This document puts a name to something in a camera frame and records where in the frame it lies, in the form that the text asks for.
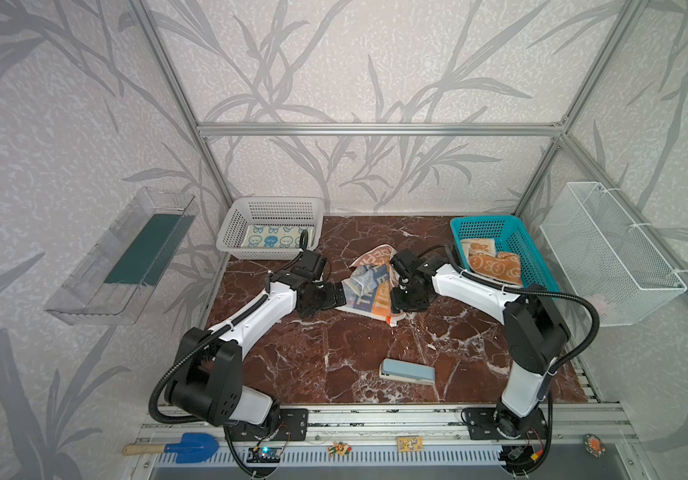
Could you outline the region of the blue bunny pattern towel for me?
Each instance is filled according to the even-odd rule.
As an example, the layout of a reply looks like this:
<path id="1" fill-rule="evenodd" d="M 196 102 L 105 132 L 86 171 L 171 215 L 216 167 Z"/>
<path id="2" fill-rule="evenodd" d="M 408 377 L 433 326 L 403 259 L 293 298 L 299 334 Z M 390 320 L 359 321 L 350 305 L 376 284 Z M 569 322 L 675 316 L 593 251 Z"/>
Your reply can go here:
<path id="1" fill-rule="evenodd" d="M 307 241 L 310 244 L 315 233 L 313 226 L 249 225 L 241 247 L 251 249 L 299 248 L 303 232 L 307 234 Z"/>

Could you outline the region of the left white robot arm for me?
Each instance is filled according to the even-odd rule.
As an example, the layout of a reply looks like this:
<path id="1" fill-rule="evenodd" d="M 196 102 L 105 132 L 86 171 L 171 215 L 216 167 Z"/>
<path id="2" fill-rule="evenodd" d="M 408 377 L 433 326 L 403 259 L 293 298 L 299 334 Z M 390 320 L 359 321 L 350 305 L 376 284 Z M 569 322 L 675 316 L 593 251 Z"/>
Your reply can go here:
<path id="1" fill-rule="evenodd" d="M 192 328 L 181 339 L 172 367 L 154 387 L 148 410 L 158 423 L 206 422 L 228 429 L 243 424 L 265 437 L 280 428 L 281 407 L 273 397 L 243 380 L 247 353 L 276 324 L 291 314 L 312 318 L 346 304 L 343 284 L 323 280 L 327 259 L 308 248 L 309 234 L 300 234 L 300 249 L 246 306 L 207 329 Z"/>

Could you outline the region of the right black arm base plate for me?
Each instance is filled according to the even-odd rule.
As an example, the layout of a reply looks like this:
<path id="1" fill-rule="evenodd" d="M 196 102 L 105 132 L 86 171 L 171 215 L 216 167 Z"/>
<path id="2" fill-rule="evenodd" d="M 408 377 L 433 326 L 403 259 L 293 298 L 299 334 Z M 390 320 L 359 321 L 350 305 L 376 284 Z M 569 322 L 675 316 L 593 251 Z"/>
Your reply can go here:
<path id="1" fill-rule="evenodd" d="M 544 440 L 548 427 L 539 408 L 526 417 L 519 417 L 503 405 L 465 408 L 461 420 L 471 440 L 525 440 L 529 433 L 536 433 Z"/>

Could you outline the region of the white perforated plastic basket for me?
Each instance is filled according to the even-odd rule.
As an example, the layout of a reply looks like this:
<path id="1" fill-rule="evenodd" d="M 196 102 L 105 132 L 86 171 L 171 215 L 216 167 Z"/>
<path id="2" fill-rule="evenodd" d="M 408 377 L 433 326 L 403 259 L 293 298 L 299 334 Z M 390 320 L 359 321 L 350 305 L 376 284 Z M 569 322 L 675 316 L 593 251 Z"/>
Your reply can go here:
<path id="1" fill-rule="evenodd" d="M 324 203 L 313 197 L 243 197 L 235 200 L 217 237 L 217 249 L 241 260 L 291 260 L 300 252 L 293 249 L 242 248 L 249 225 L 313 226 L 315 233 L 307 248 L 318 247 L 323 224 Z"/>

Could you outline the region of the teal perforated plastic basket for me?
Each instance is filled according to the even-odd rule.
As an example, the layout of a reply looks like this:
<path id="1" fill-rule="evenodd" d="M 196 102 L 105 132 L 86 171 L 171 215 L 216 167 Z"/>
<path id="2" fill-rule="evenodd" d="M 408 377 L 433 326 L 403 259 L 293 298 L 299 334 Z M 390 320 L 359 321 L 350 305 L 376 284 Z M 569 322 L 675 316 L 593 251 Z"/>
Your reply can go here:
<path id="1" fill-rule="evenodd" d="M 446 253 L 451 257 L 450 265 L 462 277 L 491 289 L 497 295 L 526 295 L 540 291 L 542 296 L 562 298 L 550 269 L 529 235 L 523 222 L 516 216 L 483 215 L 454 218 L 450 221 L 454 246 Z M 502 281 L 487 279 L 478 269 L 469 265 L 462 252 L 462 240 L 492 239 L 497 252 L 517 254 L 521 260 L 520 278 L 522 287 L 506 286 Z"/>

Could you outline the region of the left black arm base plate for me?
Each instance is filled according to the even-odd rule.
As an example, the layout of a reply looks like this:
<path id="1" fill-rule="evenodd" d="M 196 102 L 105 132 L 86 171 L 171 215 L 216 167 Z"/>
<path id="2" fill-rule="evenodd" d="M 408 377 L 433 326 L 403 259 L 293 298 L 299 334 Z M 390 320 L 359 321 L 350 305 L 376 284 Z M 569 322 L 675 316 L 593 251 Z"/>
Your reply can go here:
<path id="1" fill-rule="evenodd" d="M 302 408 L 280 408 L 270 414 L 266 424 L 253 425 L 238 422 L 226 426 L 233 441 L 259 442 L 290 441 L 302 442 L 307 438 L 309 410 Z"/>

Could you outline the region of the blue rabbit print towel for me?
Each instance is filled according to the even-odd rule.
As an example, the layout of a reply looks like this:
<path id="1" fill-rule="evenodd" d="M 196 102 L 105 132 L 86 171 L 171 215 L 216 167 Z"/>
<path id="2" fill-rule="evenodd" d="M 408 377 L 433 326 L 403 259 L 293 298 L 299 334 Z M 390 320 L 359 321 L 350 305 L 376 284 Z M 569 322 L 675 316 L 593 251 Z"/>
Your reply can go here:
<path id="1" fill-rule="evenodd" d="M 391 293 L 399 281 L 390 261 L 396 253 L 393 246 L 382 244 L 358 257 L 350 265 L 350 277 L 342 281 L 346 303 L 337 310 L 397 327 L 406 314 L 392 309 Z"/>

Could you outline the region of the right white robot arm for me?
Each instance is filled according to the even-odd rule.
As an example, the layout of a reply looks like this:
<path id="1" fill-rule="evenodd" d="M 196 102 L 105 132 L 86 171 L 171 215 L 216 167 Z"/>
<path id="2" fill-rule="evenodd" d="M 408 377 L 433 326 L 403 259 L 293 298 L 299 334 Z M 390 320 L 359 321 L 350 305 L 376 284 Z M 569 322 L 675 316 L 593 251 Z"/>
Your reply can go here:
<path id="1" fill-rule="evenodd" d="M 421 313 L 436 298 L 448 297 L 504 326 L 512 366 L 493 421 L 502 437 L 517 439 L 539 421 L 537 410 L 549 396 L 551 378 L 595 340 L 600 315 L 583 297 L 549 291 L 540 285 L 508 285 L 466 270 L 455 261 L 449 246 L 445 250 L 445 257 L 428 260 L 409 249 L 392 257 L 390 265 L 398 277 L 398 286 L 390 293 L 392 309 Z M 556 304 L 558 300 L 583 307 L 591 321 L 585 338 L 570 351 L 564 350 L 571 331 Z"/>

